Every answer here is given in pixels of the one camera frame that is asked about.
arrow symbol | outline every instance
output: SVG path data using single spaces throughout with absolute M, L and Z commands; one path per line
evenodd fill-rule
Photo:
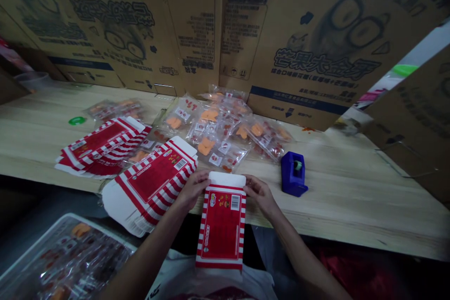
M 289 110 L 286 113 L 286 117 L 292 116 L 293 111 L 294 111 L 294 108 L 289 108 Z

green tape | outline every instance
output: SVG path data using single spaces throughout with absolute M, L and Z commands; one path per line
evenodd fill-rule
M 83 124 L 84 122 L 86 122 L 86 119 L 82 116 L 77 116 L 69 120 L 70 125 L 79 125 Z
M 294 167 L 295 171 L 301 170 L 301 166 L 302 166 L 301 161 L 294 161 L 294 165 L 295 165 L 295 167 Z

white shirt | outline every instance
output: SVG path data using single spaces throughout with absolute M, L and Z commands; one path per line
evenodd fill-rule
M 169 250 L 146 300 L 187 299 L 181 295 L 208 295 L 234 287 L 250 295 L 238 299 L 277 300 L 273 278 L 265 271 L 246 265 L 238 270 L 196 269 L 195 256 Z

red label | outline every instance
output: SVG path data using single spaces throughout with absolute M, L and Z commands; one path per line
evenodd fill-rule
M 146 159 L 150 162 L 127 181 L 142 200 L 148 203 L 162 187 L 188 164 L 188 161 L 173 148 L 159 153 L 159 156 L 153 160 L 150 156 Z
M 241 201 L 239 194 L 210 191 L 202 258 L 238 260 Z
M 113 123 L 107 126 L 105 129 L 99 132 L 93 133 L 85 140 L 70 147 L 71 151 L 77 159 L 80 159 L 88 150 L 96 151 L 102 146 L 108 144 L 113 139 L 119 137 L 122 133 L 125 133 L 125 128 L 118 123 Z

blue stripe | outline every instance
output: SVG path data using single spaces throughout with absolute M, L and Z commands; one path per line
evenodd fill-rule
M 336 115 L 342 115 L 345 113 L 349 107 L 343 106 L 343 105 L 336 105 L 334 103 L 328 103 L 319 101 L 317 99 L 312 99 L 304 96 L 299 95 L 292 95 L 288 93 L 284 93 L 281 91 L 275 91 L 271 89 L 261 88 L 252 86 L 252 89 L 250 90 L 250 94 L 262 96 L 265 98 L 271 98 L 277 101 L 283 101 L 295 105 L 301 105 L 304 107 L 322 110 L 328 113 L 334 113 Z
M 59 57 L 54 57 L 54 56 L 48 56 L 48 59 L 53 64 L 114 71 L 114 69 L 109 65 L 109 63 L 106 63 L 106 62 L 66 59 L 66 58 L 59 58 Z

